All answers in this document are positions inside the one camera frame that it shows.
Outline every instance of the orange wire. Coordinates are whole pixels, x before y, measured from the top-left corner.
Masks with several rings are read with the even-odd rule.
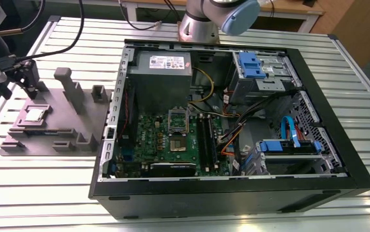
[[[239,133],[242,132],[242,128],[239,129],[239,131],[234,134],[232,138],[230,139],[228,143],[226,144],[226,146],[223,147],[220,154],[224,154],[224,150],[228,147],[228,145],[231,144],[231,142],[234,141],[234,139],[236,138],[236,136],[239,135]]]

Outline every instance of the metal work table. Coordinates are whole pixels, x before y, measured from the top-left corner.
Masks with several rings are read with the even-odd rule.
[[[63,49],[71,44],[77,27],[77,18],[48,22],[29,53]],[[55,68],[69,67],[72,79],[83,88],[104,85],[113,89],[125,38],[175,41],[176,25],[137,31],[121,21],[87,19],[76,47],[65,54],[37,59],[48,87],[59,86]],[[326,35],[259,30],[238,37],[222,34],[220,41],[300,50],[370,172],[370,81],[342,45]],[[13,88],[11,100],[0,99],[0,143],[25,99],[24,92]],[[0,156],[0,230],[370,231],[370,191],[304,213],[116,221],[87,198],[93,163],[93,157]]]

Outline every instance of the yellow wire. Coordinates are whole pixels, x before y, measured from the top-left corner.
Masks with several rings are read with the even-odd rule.
[[[223,147],[220,153],[223,154],[226,148],[228,147],[228,145],[231,144],[231,142],[234,141],[235,137],[239,135],[239,133],[242,132],[242,127],[239,129],[239,131],[236,132],[236,134],[232,136],[232,138],[230,139],[228,143],[226,144],[226,146]]]
[[[196,103],[196,102],[203,102],[204,100],[207,100],[211,97],[211,95],[214,94],[214,85],[215,85],[215,83],[214,83],[214,80],[212,80],[211,76],[201,69],[199,69],[196,67],[192,67],[192,68],[196,69],[199,72],[201,72],[201,74],[208,78],[208,80],[211,82],[211,92],[210,92],[210,94],[199,100],[189,101],[191,103]]]

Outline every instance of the cable connector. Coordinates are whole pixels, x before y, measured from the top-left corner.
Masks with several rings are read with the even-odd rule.
[[[161,25],[161,21],[155,22],[155,28]]]

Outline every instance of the blue plastic latch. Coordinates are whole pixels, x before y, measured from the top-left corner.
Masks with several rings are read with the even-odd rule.
[[[319,153],[322,151],[320,143],[318,141],[314,141],[314,146],[315,146],[315,149],[316,149],[316,153]]]
[[[259,143],[259,147],[260,147],[260,151],[259,151],[259,152],[267,151],[267,145],[266,145],[264,142],[260,142],[260,143]]]
[[[279,141],[264,141],[268,151],[282,151],[282,145]]]
[[[252,52],[239,52],[239,62],[244,78],[264,79],[267,75],[262,72],[260,61]]]

